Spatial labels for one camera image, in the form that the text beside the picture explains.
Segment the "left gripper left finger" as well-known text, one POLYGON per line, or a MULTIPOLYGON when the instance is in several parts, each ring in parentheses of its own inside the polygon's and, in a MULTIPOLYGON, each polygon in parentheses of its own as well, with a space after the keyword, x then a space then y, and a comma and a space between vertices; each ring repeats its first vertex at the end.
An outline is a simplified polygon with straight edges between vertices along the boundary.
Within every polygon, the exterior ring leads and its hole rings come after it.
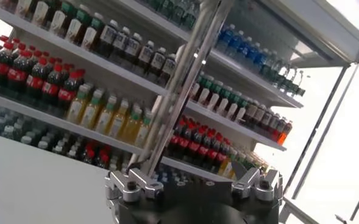
POLYGON ((124 173, 116 170, 109 171, 105 176, 106 202, 114 202, 122 197, 126 203, 138 202, 141 193, 149 200, 163 201, 165 197, 164 185, 153 180, 141 171, 143 163, 132 163, 124 173))

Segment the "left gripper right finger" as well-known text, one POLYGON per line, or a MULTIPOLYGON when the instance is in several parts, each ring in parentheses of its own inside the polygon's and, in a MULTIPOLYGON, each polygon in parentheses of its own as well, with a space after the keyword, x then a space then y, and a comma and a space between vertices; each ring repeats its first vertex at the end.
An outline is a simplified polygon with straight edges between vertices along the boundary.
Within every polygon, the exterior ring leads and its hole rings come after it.
POLYGON ((233 171, 237 180, 231 184, 231 195, 234 200, 249 198, 255 194, 260 201, 282 201, 283 177, 278 170, 270 169, 266 175, 261 175, 260 169, 252 167, 249 170, 234 161, 233 171))

